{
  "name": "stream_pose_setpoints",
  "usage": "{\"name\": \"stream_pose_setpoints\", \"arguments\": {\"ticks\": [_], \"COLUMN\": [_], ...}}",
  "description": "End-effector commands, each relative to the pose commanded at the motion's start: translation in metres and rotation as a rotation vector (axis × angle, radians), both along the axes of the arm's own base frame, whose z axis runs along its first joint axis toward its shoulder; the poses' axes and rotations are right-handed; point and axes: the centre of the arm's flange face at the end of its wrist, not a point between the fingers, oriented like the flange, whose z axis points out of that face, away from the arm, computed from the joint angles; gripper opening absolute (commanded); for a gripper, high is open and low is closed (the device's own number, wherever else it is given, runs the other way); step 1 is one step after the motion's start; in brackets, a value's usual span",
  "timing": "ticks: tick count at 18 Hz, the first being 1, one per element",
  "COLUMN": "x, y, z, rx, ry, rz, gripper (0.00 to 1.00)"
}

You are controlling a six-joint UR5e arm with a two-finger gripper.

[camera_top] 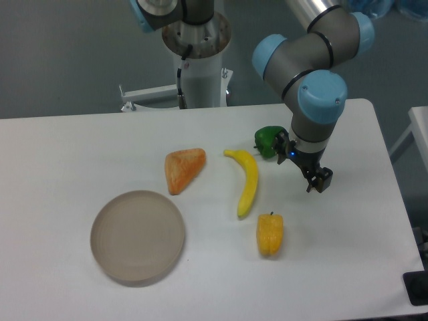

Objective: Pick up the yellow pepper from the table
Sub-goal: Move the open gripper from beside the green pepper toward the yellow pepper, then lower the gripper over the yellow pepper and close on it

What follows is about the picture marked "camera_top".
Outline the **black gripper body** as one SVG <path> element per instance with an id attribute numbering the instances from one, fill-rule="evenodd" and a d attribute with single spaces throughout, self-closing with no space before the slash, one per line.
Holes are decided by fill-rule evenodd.
<path id="1" fill-rule="evenodd" d="M 306 153 L 296 148 L 289 152 L 289 159 L 298 166 L 305 179 L 313 179 L 314 177 L 324 178 L 326 171 L 320 166 L 320 160 L 325 149 L 318 152 Z"/>

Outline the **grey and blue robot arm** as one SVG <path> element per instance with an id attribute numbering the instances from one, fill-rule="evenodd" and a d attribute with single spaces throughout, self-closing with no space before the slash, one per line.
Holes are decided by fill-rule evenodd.
<path id="1" fill-rule="evenodd" d="M 218 106 L 221 97 L 216 59 L 229 45 L 231 28 L 212 1 L 131 1 L 139 27 L 161 30 L 176 61 L 179 108 Z M 252 54 L 257 74 L 292 113 L 271 146 L 278 160 L 292 161 L 308 182 L 322 192 L 333 173 L 320 165 L 348 96 L 345 81 L 332 72 L 342 62 L 366 52 L 375 31 L 363 13 L 348 13 L 337 1 L 289 1 L 306 34 L 290 41 L 280 34 L 261 40 Z"/>

